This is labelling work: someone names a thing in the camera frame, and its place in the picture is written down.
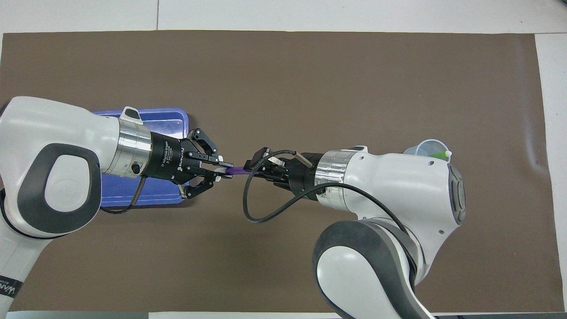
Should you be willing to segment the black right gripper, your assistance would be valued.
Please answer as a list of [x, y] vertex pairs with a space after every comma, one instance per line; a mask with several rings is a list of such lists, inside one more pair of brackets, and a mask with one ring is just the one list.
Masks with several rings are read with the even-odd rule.
[[297, 158], [279, 159], [281, 151], [273, 151], [268, 147], [257, 151], [252, 159], [245, 162], [244, 171], [251, 172], [259, 165], [257, 172], [268, 182], [279, 184], [283, 189], [298, 195], [316, 185], [315, 173], [323, 153], [301, 153], [314, 167], [308, 169]]

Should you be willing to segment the clear plastic cup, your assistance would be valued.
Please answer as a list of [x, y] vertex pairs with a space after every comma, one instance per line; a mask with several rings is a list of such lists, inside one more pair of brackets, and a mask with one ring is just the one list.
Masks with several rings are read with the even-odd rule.
[[423, 140], [415, 147], [407, 148], [403, 154], [413, 154], [417, 156], [429, 157], [430, 154], [435, 154], [443, 151], [449, 151], [447, 145], [437, 139]]

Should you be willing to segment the brown table mat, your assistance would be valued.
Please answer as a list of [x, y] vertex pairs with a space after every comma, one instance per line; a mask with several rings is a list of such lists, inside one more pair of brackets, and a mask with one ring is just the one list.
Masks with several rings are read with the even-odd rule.
[[[466, 219], [416, 287], [433, 312], [562, 311], [536, 42], [527, 34], [128, 31], [5, 34], [0, 105], [184, 109], [226, 161], [262, 147], [454, 154]], [[175, 207], [100, 212], [54, 240], [12, 311], [329, 312], [312, 252], [347, 212], [242, 213], [244, 176]]]

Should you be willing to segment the blue plastic tray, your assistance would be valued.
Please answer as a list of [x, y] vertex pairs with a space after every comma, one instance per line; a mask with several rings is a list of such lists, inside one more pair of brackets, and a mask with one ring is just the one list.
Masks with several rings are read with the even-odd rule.
[[[140, 119], [152, 132], [185, 138], [190, 131], [190, 120], [186, 111], [179, 108], [139, 109]], [[140, 183], [140, 178], [130, 179], [113, 175], [102, 175], [103, 208], [126, 207], [130, 204]], [[183, 201], [178, 186], [166, 180], [148, 178], [136, 202], [136, 206], [168, 206]]]

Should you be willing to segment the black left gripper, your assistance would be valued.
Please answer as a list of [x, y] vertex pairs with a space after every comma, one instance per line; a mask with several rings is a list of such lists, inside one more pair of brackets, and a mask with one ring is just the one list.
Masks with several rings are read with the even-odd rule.
[[[187, 139], [181, 140], [165, 135], [151, 135], [148, 177], [180, 184], [179, 196], [182, 199], [195, 198], [211, 189], [215, 182], [233, 177], [233, 174], [226, 172], [229, 167], [210, 171], [196, 167], [196, 161], [213, 165], [220, 165], [224, 161], [218, 154], [218, 147], [203, 129], [193, 129]], [[204, 179], [196, 186], [185, 184], [196, 176]]]

